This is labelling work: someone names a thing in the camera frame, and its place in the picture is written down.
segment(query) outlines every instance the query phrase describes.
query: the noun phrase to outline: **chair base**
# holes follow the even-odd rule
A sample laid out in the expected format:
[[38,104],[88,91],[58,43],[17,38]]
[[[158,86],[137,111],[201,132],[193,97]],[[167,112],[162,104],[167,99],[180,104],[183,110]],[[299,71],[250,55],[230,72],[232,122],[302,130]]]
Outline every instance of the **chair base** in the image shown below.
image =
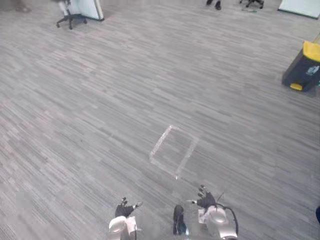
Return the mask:
[[264,0],[248,0],[246,8],[248,8],[253,2],[258,2],[260,4],[260,9],[264,8],[265,1]]
[[65,21],[69,21],[69,29],[72,30],[73,29],[73,27],[72,27],[73,19],[83,19],[83,23],[87,24],[87,19],[85,16],[83,16],[81,14],[69,14],[69,15],[65,15],[64,18],[57,21],[56,27],[60,28],[60,23],[65,22]]

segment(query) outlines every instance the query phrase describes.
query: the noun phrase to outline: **person's feet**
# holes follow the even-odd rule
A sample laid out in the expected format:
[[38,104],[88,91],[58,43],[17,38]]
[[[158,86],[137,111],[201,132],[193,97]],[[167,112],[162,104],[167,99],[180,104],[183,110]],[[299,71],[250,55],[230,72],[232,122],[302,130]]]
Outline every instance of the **person's feet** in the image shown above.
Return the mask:
[[221,10],[221,1],[217,1],[215,4],[215,9]]
[[213,1],[213,0],[207,0],[205,5],[206,5],[207,7],[210,6],[210,5],[212,4],[212,1]]

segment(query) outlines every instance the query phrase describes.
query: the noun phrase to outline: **black glove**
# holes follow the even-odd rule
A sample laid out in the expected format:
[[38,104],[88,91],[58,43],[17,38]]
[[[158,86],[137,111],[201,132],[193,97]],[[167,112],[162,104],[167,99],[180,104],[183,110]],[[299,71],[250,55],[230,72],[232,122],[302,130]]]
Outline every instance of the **black glove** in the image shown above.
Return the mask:
[[119,204],[115,209],[115,217],[125,216],[127,218],[133,211],[133,206],[125,206],[123,204]]
[[206,192],[204,197],[196,201],[196,204],[204,209],[208,209],[210,206],[217,206],[216,200],[211,192]]

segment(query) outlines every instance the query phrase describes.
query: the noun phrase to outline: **office chair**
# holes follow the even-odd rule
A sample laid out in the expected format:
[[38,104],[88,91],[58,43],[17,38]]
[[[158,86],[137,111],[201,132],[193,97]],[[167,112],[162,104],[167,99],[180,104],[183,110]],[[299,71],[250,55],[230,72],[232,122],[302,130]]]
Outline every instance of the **office chair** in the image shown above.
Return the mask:
[[258,2],[260,4],[260,9],[264,8],[265,1],[264,0],[248,0],[248,3],[245,5],[246,8],[250,6],[250,4]]
[[60,23],[65,22],[67,20],[69,20],[69,29],[72,30],[72,21],[73,19],[83,19],[83,23],[87,24],[87,20],[84,16],[82,16],[81,14],[71,14],[69,7],[71,5],[71,0],[52,0],[55,3],[58,3],[61,10],[63,12],[67,12],[67,15],[64,16],[64,18],[62,18],[61,20],[56,22],[56,27],[60,28]]

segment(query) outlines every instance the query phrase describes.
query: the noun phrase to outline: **shoe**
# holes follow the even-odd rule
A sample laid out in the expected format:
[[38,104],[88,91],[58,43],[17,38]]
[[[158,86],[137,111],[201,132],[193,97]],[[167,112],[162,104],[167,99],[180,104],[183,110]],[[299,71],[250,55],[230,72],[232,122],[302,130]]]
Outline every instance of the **shoe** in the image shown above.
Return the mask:
[[138,203],[134,206],[134,208],[136,209],[136,208],[140,207],[142,204],[144,204],[143,201],[138,201]]
[[221,1],[217,1],[216,2],[215,9],[218,10],[218,11],[221,10]]
[[209,6],[212,4],[212,1],[213,1],[213,0],[207,0],[205,5],[206,5],[207,7],[209,7]]

